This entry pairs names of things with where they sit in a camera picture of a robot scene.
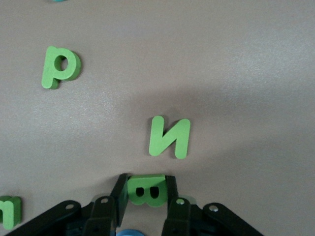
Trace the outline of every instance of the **green letter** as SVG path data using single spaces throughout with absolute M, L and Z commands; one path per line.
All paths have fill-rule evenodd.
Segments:
M 19 224 L 21 216 L 21 199 L 19 197 L 0 197 L 0 223 L 3 223 L 6 230 L 11 230 Z
M 61 68 L 63 59 L 68 60 L 65 70 Z M 74 80 L 80 73 L 81 61 L 79 57 L 66 48 L 47 48 L 44 71 L 41 84 L 45 89 L 56 89 L 58 80 Z
M 164 118 L 161 116 L 153 117 L 151 126 L 151 137 L 149 153 L 152 156 L 160 155 L 168 146 L 176 141 L 175 156 L 184 159 L 187 156 L 190 121 L 181 119 L 165 135 Z
M 129 199 L 135 205 L 160 207 L 167 201 L 165 175 L 131 176 L 127 185 Z

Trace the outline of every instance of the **gray surface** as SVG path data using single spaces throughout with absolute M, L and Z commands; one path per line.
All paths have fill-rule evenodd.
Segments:
M 0 195 L 25 223 L 165 173 L 266 236 L 315 235 L 314 28 L 312 0 L 1 0 Z M 50 45 L 83 63 L 57 90 L 40 84 Z M 185 160 L 149 156 L 156 115 L 191 120 Z M 158 236 L 165 217 L 130 204 L 122 228 Z

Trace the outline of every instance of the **blue object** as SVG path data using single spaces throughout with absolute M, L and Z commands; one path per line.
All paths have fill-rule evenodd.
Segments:
M 116 236 L 144 236 L 144 234 L 137 230 L 123 230 L 117 233 Z

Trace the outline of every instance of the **blue circular object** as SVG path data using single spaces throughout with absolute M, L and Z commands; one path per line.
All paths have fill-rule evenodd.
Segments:
M 144 236 L 144 234 L 137 230 L 123 230 L 117 233 L 116 236 Z

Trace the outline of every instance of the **green letter p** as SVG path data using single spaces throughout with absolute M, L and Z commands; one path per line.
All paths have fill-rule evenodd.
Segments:
M 68 60 L 65 70 L 61 68 L 63 59 Z M 56 89 L 58 80 L 74 80 L 80 73 L 81 62 L 79 57 L 66 48 L 47 48 L 44 71 L 41 84 L 45 89 Z

